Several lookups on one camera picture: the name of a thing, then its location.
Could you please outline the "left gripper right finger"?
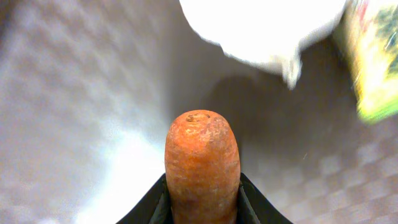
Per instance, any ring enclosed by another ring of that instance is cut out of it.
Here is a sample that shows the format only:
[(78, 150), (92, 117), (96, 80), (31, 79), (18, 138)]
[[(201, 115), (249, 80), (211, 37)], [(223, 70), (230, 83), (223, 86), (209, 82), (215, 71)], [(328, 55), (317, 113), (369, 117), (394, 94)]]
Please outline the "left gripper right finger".
[(292, 224), (260, 190), (241, 173), (238, 190), (238, 224)]

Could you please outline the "white tissue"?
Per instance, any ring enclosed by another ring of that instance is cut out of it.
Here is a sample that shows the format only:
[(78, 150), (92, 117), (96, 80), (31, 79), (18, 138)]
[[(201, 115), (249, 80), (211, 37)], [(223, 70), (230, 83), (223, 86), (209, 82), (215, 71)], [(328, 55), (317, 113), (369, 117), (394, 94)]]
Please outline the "white tissue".
[(242, 63), (281, 74), (294, 89), (300, 53), (332, 33), (346, 0), (180, 0), (203, 40)]

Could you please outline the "yellow green snack packet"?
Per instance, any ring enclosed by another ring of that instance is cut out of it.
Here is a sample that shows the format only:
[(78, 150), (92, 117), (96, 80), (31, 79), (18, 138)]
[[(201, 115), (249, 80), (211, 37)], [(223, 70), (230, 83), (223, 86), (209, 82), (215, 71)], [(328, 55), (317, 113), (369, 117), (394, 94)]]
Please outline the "yellow green snack packet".
[(397, 0), (349, 0), (333, 32), (365, 123), (397, 114)]

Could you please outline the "orange carrot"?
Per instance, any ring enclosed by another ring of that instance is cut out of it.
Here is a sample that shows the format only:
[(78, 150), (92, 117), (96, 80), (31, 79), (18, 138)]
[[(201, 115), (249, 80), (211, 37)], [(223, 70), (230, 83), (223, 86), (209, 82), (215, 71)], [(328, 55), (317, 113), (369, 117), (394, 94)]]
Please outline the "orange carrot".
[(165, 176), (175, 223), (236, 223), (240, 175), (236, 138), (222, 115), (193, 110), (173, 121)]

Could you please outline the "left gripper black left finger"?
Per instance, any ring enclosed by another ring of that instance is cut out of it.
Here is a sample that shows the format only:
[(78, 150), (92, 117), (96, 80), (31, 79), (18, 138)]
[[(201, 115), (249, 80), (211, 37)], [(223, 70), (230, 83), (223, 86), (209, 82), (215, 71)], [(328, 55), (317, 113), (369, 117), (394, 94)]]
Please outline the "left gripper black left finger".
[(117, 224), (170, 224), (170, 195), (165, 174)]

